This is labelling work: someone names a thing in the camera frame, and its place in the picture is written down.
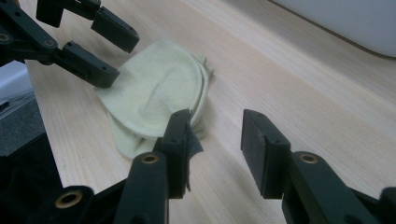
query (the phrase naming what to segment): folded fabric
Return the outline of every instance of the folded fabric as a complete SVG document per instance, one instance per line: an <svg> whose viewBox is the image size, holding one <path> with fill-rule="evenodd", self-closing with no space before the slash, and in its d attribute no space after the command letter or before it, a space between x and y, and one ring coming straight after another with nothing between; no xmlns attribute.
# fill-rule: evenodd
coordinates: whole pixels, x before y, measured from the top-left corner
<svg viewBox="0 0 396 224"><path fill-rule="evenodd" d="M107 109L117 149L128 158L151 151L170 116L191 111L191 127L205 136L202 118L213 69L205 57L194 57L175 43L161 39L136 54L119 69L109 89L96 89Z"/></svg>

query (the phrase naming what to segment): wooden table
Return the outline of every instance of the wooden table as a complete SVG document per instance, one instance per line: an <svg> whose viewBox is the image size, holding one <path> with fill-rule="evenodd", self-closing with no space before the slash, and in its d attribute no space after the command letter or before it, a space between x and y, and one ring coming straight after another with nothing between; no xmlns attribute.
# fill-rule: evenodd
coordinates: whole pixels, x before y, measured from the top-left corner
<svg viewBox="0 0 396 224"><path fill-rule="evenodd" d="M36 1L21 1L35 16ZM170 202L170 223L285 223L264 200L240 150L243 109L267 115L293 151L323 157L350 187L378 197L396 185L396 61L381 58L265 0L104 0L141 37L132 54L65 12L59 43L74 40L118 67L159 38L207 56L204 153L191 188ZM28 62L61 179L99 192L128 175L93 86L57 65Z"/></svg>

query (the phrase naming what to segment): cloth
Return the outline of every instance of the cloth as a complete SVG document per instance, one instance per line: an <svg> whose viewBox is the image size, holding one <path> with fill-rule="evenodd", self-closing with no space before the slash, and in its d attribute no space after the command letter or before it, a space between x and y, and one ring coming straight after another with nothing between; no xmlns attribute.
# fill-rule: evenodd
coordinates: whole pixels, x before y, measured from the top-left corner
<svg viewBox="0 0 396 224"><path fill-rule="evenodd" d="M170 116L191 111L191 127L205 137L202 117L213 69L205 57L194 57L175 43L161 39L136 54L119 69L109 89L96 89L107 109L119 152L133 159L151 151L163 137Z"/></svg>

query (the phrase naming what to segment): light green cloth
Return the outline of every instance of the light green cloth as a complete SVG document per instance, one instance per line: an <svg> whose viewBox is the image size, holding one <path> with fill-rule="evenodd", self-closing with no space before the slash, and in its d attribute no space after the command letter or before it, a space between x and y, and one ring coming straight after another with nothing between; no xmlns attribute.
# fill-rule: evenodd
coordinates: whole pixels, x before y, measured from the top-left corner
<svg viewBox="0 0 396 224"><path fill-rule="evenodd" d="M151 151L170 116L191 111L191 127L205 137L202 110L213 69L205 57L194 57L175 43L161 39L136 54L119 69L109 89L96 89L107 108L114 142L121 154L134 158Z"/></svg>

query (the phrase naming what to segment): wood grain surface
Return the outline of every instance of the wood grain surface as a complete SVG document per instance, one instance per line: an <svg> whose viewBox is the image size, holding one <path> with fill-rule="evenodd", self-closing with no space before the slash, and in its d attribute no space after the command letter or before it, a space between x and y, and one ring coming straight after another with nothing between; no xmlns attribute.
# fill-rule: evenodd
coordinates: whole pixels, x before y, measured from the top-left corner
<svg viewBox="0 0 396 224"><path fill-rule="evenodd" d="M21 1L35 16L36 1ZM205 105L204 153L191 192L170 202L170 223L285 223L264 200L240 150L243 109L269 117L292 151L324 158L350 187L378 197L396 186L396 60L347 43L265 0L103 0L140 42L123 52L65 12L39 24L61 47L73 40L118 67L159 38L205 55L215 68ZM99 192L128 175L93 86L57 65L27 62L64 186Z"/></svg>

